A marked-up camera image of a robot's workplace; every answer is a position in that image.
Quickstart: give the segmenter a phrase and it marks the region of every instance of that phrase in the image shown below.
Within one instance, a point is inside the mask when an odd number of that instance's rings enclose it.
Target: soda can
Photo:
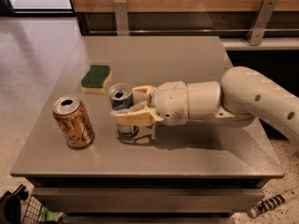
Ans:
[[[63,96],[53,105],[53,116],[67,144],[71,147],[86,147],[94,139],[84,104],[74,96]]]
[[[134,104],[132,88],[126,83],[111,86],[107,93],[113,110],[128,109]],[[133,137],[138,134],[138,131],[137,126],[118,124],[120,136]]]

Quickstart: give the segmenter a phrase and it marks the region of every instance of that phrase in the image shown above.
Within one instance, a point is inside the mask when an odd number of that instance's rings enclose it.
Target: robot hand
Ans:
[[[151,126],[207,121],[242,127],[258,117],[291,140],[299,141],[299,99],[262,74],[246,67],[229,69],[216,81],[185,84],[167,82],[133,89],[130,110],[113,114],[117,123]]]

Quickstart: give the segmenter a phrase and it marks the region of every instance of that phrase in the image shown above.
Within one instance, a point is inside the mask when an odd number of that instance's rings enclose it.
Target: yellow sponge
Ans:
[[[105,86],[111,80],[110,66],[91,64],[90,70],[81,80],[84,93],[105,93]]]

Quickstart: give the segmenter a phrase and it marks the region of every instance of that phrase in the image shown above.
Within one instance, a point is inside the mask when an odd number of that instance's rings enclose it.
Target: floor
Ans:
[[[9,171],[80,39],[75,18],[0,17],[0,195],[19,184],[32,188]],[[299,183],[298,146],[283,139],[270,141],[286,175],[264,186],[266,198]],[[233,218],[237,224],[299,223],[298,206],[299,198],[255,219],[239,213]]]

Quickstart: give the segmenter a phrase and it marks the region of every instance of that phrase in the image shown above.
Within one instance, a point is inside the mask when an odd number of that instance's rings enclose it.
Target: sponge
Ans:
[[[84,93],[105,93],[105,86],[111,78],[108,65],[91,64],[90,70],[81,80],[82,90]]]

